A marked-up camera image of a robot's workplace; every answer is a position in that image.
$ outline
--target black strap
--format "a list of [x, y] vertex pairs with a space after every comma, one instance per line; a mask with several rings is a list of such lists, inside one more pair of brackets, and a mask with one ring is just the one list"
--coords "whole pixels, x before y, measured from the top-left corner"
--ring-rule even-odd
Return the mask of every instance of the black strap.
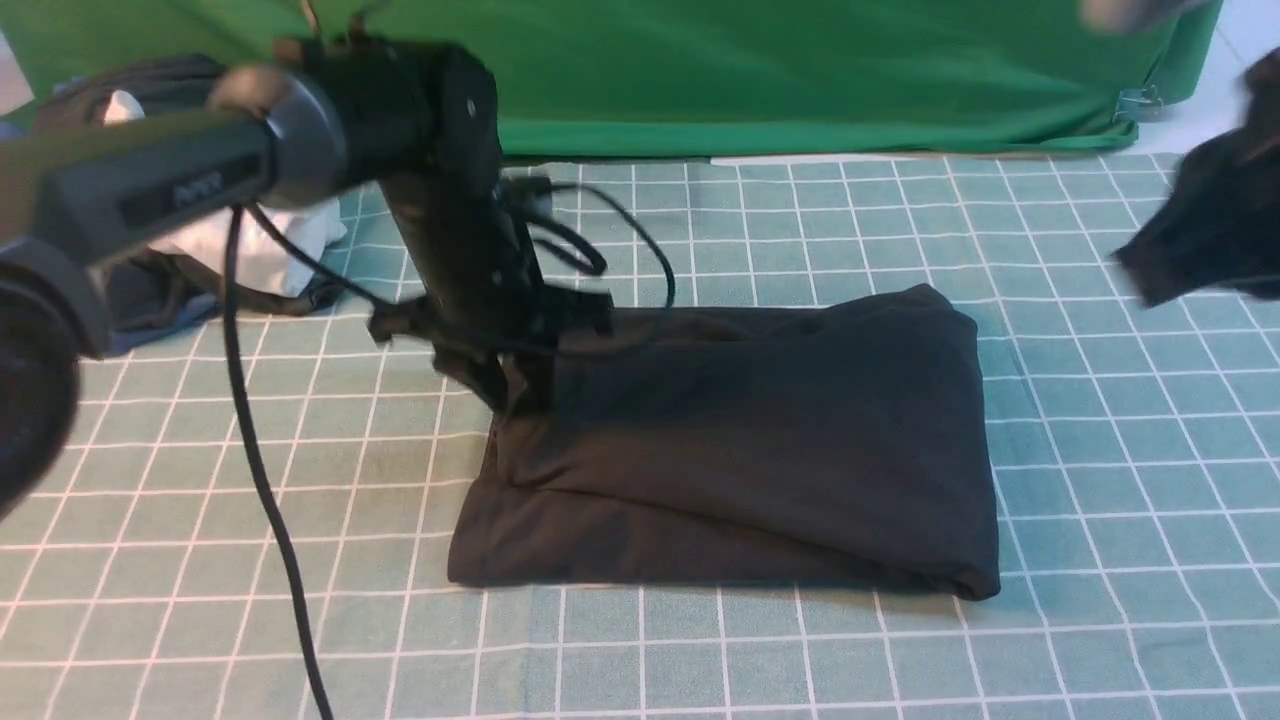
[[[186, 282], [214, 296], [221, 295], [223, 277], [209, 265], [187, 255], [172, 255], [170, 260], [174, 270]], [[237, 284], [236, 290], [242, 310], [301, 318], [332, 307], [342, 297], [344, 288], [337, 281], [316, 274], [297, 297], [259, 292], [241, 284]]]

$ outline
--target black fabric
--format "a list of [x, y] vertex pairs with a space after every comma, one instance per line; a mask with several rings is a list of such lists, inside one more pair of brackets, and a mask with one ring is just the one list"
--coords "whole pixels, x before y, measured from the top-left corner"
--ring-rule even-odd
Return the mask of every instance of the black fabric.
[[204, 108], [224, 72], [225, 65], [200, 54], [133, 63], [79, 79], [54, 95], [36, 110], [31, 129], [49, 132], [100, 126], [116, 90], [132, 95], [147, 117]]
[[[611, 342], [657, 316], [620, 311]], [[977, 342], [970, 318], [918, 286], [828, 309], [681, 309], [649, 350], [562, 360], [550, 414], [495, 416], [448, 578], [989, 598]]]
[[[221, 296], [223, 275], [215, 273], [209, 265], [188, 255], [174, 255], [173, 268], [183, 281], [195, 287]], [[237, 299], [242, 310], [261, 313], [264, 315], [289, 315], [305, 316], [317, 310], [328, 310], [344, 291], [342, 281], [316, 273], [311, 277], [302, 292], [297, 297], [271, 295], [242, 284], [237, 284]]]

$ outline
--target metal clip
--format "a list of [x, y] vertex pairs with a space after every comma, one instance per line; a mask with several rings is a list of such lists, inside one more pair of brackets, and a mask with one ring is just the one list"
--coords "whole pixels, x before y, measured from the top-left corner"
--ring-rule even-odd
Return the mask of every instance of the metal clip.
[[1115, 114], [1111, 122], [1147, 123], [1156, 119], [1165, 111], [1165, 100], [1160, 97], [1160, 90], [1155, 85], [1147, 87], [1125, 90], [1116, 100]]

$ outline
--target blue cloth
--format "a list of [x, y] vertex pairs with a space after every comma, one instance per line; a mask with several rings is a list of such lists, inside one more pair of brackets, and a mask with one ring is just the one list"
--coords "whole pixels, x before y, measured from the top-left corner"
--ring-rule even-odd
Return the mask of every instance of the blue cloth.
[[152, 342], [159, 342], [179, 332], [198, 327], [218, 314], [218, 299], [212, 295], [197, 295], [178, 310], [173, 322], [163, 328], [147, 328], [134, 332], [116, 332], [111, 336], [111, 357], [128, 355], [132, 350]]

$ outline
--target white floor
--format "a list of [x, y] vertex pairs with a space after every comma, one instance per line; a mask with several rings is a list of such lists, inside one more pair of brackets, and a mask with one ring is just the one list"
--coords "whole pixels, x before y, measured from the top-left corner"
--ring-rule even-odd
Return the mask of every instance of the white floor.
[[[1167, 108], [1161, 119], [1144, 123], [1142, 138], [1128, 152], [1185, 152], [1234, 127], [1244, 106], [1240, 73], [1276, 47], [1280, 47], [1280, 0], [1226, 0], [1196, 96]], [[31, 90], [0, 35], [0, 114], [29, 99]]]

